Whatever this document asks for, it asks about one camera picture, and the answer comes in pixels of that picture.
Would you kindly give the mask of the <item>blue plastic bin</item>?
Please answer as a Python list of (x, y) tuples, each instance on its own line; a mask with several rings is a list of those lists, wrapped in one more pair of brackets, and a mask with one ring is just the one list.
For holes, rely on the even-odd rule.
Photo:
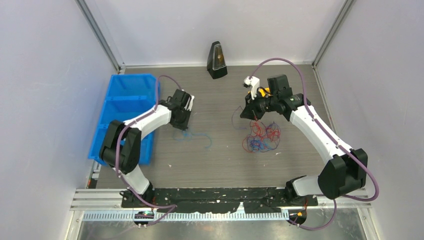
[(88, 158), (100, 165), (99, 152), (109, 123), (126, 121), (149, 111), (156, 103), (156, 78), (152, 74), (115, 74), (109, 81)]

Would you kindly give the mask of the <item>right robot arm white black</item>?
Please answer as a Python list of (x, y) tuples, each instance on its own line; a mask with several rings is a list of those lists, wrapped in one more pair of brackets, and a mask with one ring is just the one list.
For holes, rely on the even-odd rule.
[(250, 91), (245, 96), (242, 119), (260, 120), (267, 112), (276, 112), (297, 127), (315, 147), (325, 163), (317, 176), (300, 176), (286, 182), (285, 198), (299, 205), (306, 196), (323, 195), (330, 200), (363, 188), (368, 164), (366, 152), (353, 149), (342, 141), (316, 113), (303, 94), (293, 94), (286, 75), (270, 77), (268, 88), (260, 86), (257, 77), (246, 77), (243, 86)]

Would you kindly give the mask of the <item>perforated metal rail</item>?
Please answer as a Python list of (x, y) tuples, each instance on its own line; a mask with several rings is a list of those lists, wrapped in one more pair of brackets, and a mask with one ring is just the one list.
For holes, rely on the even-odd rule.
[(109, 211), (86, 211), (82, 215), (83, 221), (92, 222), (152, 222), (161, 219), (164, 222), (189, 222), (189, 221), (274, 221), (288, 220), (289, 213), (286, 210), (266, 213), (246, 213), (237, 210), (233, 213), (169, 213), (155, 212), (151, 210), (109, 210)]

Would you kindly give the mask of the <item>black metronome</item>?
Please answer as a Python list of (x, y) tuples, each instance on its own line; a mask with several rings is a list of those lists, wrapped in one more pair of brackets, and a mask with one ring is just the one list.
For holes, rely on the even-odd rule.
[(219, 41), (215, 41), (211, 44), (206, 70), (212, 79), (219, 79), (228, 74), (222, 45)]

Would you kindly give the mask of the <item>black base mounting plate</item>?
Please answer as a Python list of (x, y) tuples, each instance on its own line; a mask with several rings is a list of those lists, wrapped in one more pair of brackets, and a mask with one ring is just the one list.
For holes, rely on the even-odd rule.
[(156, 188), (142, 197), (156, 206), (176, 205), (175, 213), (234, 213), (243, 207), (248, 214), (277, 213), (281, 207), (315, 207), (315, 197), (287, 198), (284, 188), (223, 187), (223, 188)]

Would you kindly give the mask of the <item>yellow triangular plastic piece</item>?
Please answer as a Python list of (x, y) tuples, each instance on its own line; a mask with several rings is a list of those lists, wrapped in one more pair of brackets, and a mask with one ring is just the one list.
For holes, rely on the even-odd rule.
[(257, 95), (262, 98), (268, 98), (272, 96), (270, 89), (268, 87), (264, 88), (261, 86), (257, 89)]

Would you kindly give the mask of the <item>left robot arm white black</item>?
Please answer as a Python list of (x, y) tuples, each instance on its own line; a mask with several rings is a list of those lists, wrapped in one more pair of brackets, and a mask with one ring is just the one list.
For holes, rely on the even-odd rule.
[(117, 171), (133, 190), (134, 200), (141, 207), (148, 207), (154, 199), (153, 185), (139, 166), (142, 140), (168, 124), (185, 131), (194, 99), (186, 91), (176, 89), (172, 96), (159, 100), (149, 111), (130, 120), (113, 120), (108, 125), (99, 158)]

